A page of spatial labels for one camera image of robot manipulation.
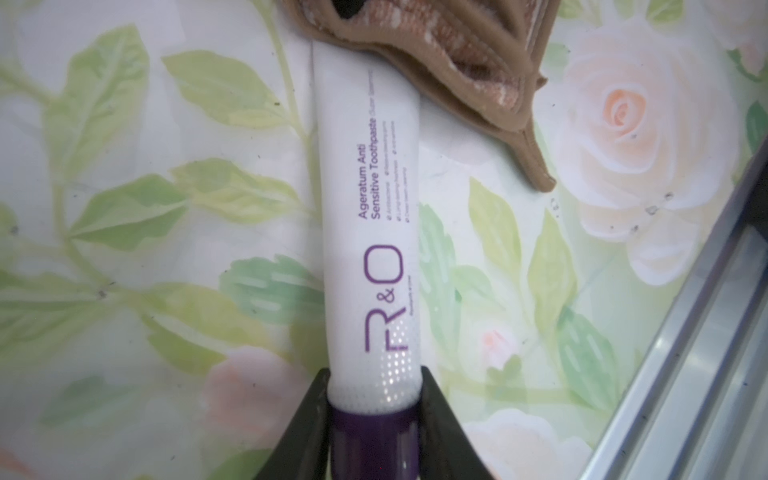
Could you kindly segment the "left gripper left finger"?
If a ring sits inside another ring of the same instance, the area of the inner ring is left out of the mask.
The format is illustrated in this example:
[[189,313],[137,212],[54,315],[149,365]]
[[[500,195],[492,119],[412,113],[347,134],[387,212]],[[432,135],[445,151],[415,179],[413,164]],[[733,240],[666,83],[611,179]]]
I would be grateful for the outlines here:
[[330,425],[327,387],[330,370],[317,372],[284,434],[255,480],[322,480],[326,478]]

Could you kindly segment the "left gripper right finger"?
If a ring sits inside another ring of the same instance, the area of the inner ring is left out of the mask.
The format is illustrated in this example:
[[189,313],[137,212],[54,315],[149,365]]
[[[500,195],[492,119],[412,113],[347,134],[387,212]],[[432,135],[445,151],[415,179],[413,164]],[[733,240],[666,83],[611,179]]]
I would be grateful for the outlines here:
[[425,480],[492,480],[426,366],[418,403],[419,469]]

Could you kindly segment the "purple cap toothpaste tube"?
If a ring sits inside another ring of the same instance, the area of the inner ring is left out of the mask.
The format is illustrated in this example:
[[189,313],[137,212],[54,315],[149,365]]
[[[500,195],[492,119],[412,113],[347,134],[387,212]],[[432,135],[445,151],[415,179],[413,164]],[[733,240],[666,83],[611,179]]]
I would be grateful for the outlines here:
[[385,60],[312,45],[335,479],[415,479],[420,98]]

